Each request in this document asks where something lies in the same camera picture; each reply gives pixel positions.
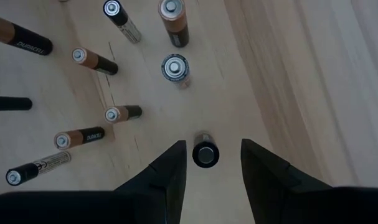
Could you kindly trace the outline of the Duracell AA battery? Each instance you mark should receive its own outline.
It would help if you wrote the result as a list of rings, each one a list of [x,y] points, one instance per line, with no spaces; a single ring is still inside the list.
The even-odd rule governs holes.
[[[1,17],[0,42],[43,56],[53,51],[50,39]]]
[[[189,30],[184,0],[160,0],[158,12],[173,46],[185,47],[189,43]]]

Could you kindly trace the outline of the Energizer AAA battery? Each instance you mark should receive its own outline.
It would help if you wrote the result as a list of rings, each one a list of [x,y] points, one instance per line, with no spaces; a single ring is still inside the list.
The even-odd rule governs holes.
[[[39,175],[52,171],[71,161],[69,152],[59,152],[51,156],[30,162],[6,172],[6,181],[11,186],[21,185],[29,180],[35,179]]]
[[[106,0],[103,5],[103,12],[131,43],[140,42],[141,32],[118,0]]]

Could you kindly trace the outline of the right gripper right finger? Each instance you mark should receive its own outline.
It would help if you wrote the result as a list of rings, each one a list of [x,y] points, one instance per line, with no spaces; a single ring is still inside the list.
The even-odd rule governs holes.
[[[240,156],[256,224],[378,224],[378,188],[333,187],[250,139]]]

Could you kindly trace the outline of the Energizer AA battery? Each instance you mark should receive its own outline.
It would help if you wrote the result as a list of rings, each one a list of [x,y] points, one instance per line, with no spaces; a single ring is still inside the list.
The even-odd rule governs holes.
[[[189,64],[180,54],[167,55],[161,64],[161,73],[165,79],[180,89],[190,85]]]
[[[209,133],[201,132],[195,136],[192,158],[196,165],[211,168],[218,163],[219,156],[219,148]]]

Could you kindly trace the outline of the Duracell AAA battery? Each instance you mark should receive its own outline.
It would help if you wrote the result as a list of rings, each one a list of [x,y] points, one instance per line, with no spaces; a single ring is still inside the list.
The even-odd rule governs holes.
[[[104,112],[106,122],[116,124],[139,118],[143,110],[138,105],[110,106]]]
[[[0,96],[0,111],[27,111],[32,101],[26,97]]]
[[[105,130],[102,127],[97,126],[57,133],[54,137],[54,144],[59,150],[67,150],[103,139],[104,137]]]
[[[118,65],[115,62],[86,48],[77,47],[73,49],[71,57],[75,63],[106,75],[116,75],[118,73]]]

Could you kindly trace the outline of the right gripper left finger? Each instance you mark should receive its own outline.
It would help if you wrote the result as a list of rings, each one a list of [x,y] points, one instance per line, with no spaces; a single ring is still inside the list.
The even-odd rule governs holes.
[[[0,195],[0,224],[179,224],[187,174],[179,140],[115,190]]]

